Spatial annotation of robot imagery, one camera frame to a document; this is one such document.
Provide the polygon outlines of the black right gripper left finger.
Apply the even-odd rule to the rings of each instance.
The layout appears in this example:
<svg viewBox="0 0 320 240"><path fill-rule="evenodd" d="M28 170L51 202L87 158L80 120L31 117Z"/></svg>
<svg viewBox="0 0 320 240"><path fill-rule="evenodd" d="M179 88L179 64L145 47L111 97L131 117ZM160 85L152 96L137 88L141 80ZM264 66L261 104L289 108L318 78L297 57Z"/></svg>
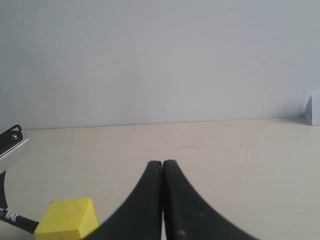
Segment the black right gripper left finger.
<svg viewBox="0 0 320 240"><path fill-rule="evenodd" d="M86 240L160 240L163 206L162 163L149 161L122 205Z"/></svg>

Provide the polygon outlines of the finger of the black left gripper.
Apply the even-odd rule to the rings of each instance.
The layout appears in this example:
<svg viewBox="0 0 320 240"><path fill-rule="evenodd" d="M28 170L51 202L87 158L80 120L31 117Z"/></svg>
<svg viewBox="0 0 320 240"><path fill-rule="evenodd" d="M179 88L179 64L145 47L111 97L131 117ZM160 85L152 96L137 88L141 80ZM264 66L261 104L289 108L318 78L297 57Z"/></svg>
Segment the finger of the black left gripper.
<svg viewBox="0 0 320 240"><path fill-rule="evenodd" d="M0 174L0 208L1 209L8 208L6 195L5 195L5 177L6 177L6 171L3 171Z"/></svg>

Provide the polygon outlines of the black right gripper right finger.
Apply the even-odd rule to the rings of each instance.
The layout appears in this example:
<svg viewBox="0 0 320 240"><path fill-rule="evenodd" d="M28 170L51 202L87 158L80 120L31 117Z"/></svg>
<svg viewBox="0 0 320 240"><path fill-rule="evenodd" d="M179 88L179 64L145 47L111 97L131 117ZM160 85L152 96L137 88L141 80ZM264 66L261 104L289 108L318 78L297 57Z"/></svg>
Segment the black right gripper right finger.
<svg viewBox="0 0 320 240"><path fill-rule="evenodd" d="M163 162L163 213L168 240L254 240L215 211L190 184L177 161Z"/></svg>

